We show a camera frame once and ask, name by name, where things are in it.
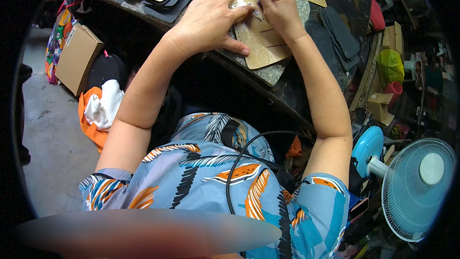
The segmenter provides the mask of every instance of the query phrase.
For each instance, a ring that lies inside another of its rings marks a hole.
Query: colorful bag
[[[61,56],[62,48],[64,48],[65,40],[69,36],[74,24],[78,22],[67,9],[70,5],[67,5],[66,9],[61,12],[66,2],[67,0],[62,3],[58,11],[59,15],[57,16],[56,23],[48,39],[48,44],[46,45],[45,72],[48,77],[48,82],[51,84],[58,84],[58,79],[54,74],[55,69],[58,66],[59,57]]]

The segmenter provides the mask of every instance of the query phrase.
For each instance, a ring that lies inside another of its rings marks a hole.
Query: cardboard box
[[[75,96],[85,91],[92,63],[104,44],[88,27],[77,23],[70,31],[56,68],[56,77]]]
[[[393,93],[374,93],[368,99],[368,109],[372,113],[372,117],[389,126],[394,115],[388,113],[388,103],[393,98]]]
[[[404,54],[403,33],[401,25],[399,25],[396,21],[394,26],[385,27],[382,49],[396,50],[401,56]]]

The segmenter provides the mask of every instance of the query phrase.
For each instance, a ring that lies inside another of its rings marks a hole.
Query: right hand
[[[295,0],[259,0],[264,16],[289,44],[307,34],[297,11]]]

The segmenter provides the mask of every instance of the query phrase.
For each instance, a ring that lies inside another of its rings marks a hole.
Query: towel
[[[94,123],[96,130],[109,131],[124,95],[115,79],[104,83],[101,99],[93,94],[86,106],[85,117],[89,125]]]

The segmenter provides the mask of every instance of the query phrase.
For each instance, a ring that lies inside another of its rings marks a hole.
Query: concrete floor
[[[99,159],[96,146],[80,129],[78,98],[46,79],[44,58],[50,33],[50,29],[33,28],[23,59],[33,70],[23,84],[23,145],[31,156],[23,170],[38,217],[80,211],[78,184],[94,172]]]

